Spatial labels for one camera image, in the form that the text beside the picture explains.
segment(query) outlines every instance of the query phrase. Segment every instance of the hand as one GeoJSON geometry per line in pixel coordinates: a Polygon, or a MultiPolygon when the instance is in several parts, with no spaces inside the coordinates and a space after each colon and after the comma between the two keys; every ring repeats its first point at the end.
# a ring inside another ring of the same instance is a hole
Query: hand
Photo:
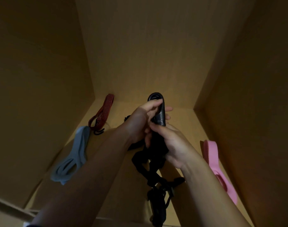
{"type": "MultiPolygon", "coordinates": [[[[144,103],[123,123],[123,126],[126,126],[131,136],[132,143],[142,140],[150,132],[149,121],[155,116],[158,106],[161,105],[162,102],[162,99],[154,99],[144,103]]],[[[165,111],[172,110],[172,107],[165,107],[165,111]]],[[[166,114],[165,119],[169,120],[170,116],[166,114]]]]}
{"type": "MultiPolygon", "coordinates": [[[[174,126],[166,124],[166,126],[149,123],[150,128],[164,137],[165,144],[169,150],[166,159],[172,163],[175,168],[182,168],[187,161],[200,157],[194,147],[186,139],[186,137],[174,126]]],[[[151,135],[147,135],[145,139],[146,146],[150,146],[151,135]]]]}

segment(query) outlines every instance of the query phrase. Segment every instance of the light blue strap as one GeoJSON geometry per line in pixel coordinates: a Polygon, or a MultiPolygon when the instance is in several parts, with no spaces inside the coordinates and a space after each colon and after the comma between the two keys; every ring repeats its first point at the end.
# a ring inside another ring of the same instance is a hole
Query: light blue strap
{"type": "Polygon", "coordinates": [[[60,182],[64,185],[68,180],[70,180],[73,174],[77,172],[83,164],[85,164],[85,148],[89,134],[90,128],[88,126],[81,126],[78,128],[70,154],[63,159],[51,173],[52,181],[60,182]],[[76,165],[76,170],[74,172],[69,172],[74,165],[76,165]]]}

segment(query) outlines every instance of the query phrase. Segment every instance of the right hand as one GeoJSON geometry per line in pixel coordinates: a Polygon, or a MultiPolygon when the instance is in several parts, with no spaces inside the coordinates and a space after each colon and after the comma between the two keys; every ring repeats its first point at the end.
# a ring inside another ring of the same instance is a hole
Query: right hand
{"type": "MultiPolygon", "coordinates": [[[[149,126],[151,130],[164,137],[165,144],[169,150],[166,159],[172,163],[175,168],[180,169],[191,159],[200,156],[186,137],[174,126],[170,124],[160,126],[153,122],[150,122],[149,126]]],[[[146,136],[145,138],[147,147],[150,146],[150,139],[151,136],[146,136]]]]}

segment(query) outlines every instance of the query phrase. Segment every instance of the forearm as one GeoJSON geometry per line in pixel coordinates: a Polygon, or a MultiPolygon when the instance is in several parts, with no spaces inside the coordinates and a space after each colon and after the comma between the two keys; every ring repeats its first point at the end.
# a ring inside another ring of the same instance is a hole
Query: forearm
{"type": "Polygon", "coordinates": [[[250,226],[200,156],[181,168],[203,226],[250,226]]]}
{"type": "Polygon", "coordinates": [[[130,137],[123,124],[64,185],[61,193],[41,210],[32,223],[44,227],[91,226],[130,144],[130,137]]]}

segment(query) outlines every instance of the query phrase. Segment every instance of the black harness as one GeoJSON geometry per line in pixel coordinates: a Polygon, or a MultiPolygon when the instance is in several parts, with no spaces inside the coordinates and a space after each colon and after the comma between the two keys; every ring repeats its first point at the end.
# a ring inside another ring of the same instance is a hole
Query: black harness
{"type": "MultiPolygon", "coordinates": [[[[163,96],[156,92],[148,97],[148,101],[152,99],[163,99],[163,96]]],[[[159,110],[151,121],[158,125],[166,126],[164,99],[163,103],[159,106],[159,110]]],[[[143,144],[143,140],[134,143],[129,150],[138,148],[143,144]]],[[[157,174],[157,170],[164,166],[166,161],[165,155],[167,153],[168,149],[164,142],[164,138],[158,133],[152,132],[150,147],[146,148],[146,146],[144,146],[143,150],[135,153],[132,158],[132,162],[137,171],[139,171],[147,179],[147,184],[152,187],[152,189],[147,193],[147,198],[151,203],[153,211],[152,224],[156,227],[161,227],[166,220],[166,208],[169,205],[170,199],[174,196],[174,188],[185,181],[183,177],[179,177],[174,179],[173,182],[168,182],[165,178],[162,178],[157,174]],[[147,171],[142,165],[147,163],[148,160],[150,160],[149,171],[147,171]],[[165,203],[164,198],[166,191],[169,193],[169,198],[165,203]]]]}

